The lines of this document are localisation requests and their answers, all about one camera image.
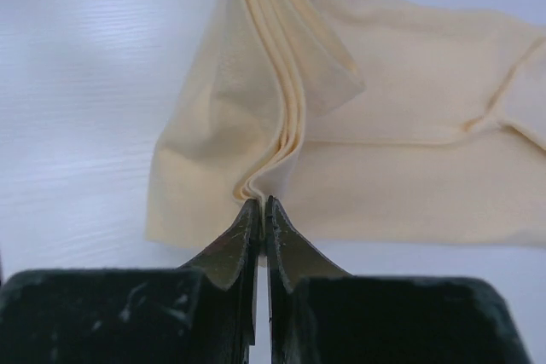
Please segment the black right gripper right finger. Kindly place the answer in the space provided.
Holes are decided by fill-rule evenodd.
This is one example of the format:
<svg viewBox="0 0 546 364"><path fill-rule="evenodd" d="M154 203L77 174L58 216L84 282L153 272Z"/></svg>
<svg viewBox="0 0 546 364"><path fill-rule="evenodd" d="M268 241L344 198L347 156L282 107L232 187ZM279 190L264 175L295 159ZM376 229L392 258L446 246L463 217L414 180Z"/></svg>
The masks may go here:
<svg viewBox="0 0 546 364"><path fill-rule="evenodd" d="M273 197L264 231L274 363L530 361L507 304L484 280L350 274Z"/></svg>

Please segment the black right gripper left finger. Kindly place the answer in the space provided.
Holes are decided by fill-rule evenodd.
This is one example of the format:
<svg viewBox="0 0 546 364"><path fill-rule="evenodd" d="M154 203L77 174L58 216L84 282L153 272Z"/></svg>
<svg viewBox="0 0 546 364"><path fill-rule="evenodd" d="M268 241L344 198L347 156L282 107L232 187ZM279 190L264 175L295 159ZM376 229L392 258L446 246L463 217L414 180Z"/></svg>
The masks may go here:
<svg viewBox="0 0 546 364"><path fill-rule="evenodd" d="M232 225L170 269L35 269L1 288L4 363L245 363L255 343L260 229Z"/></svg>

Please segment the cream yellow t shirt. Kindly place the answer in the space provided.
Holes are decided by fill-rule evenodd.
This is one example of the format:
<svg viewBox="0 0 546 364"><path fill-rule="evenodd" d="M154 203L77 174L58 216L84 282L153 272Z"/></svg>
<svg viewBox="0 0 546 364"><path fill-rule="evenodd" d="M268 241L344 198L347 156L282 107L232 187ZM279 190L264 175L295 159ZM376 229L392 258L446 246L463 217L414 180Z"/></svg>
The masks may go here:
<svg viewBox="0 0 546 364"><path fill-rule="evenodd" d="M545 244L545 30L404 0L218 0L155 145L146 235L277 197L306 236Z"/></svg>

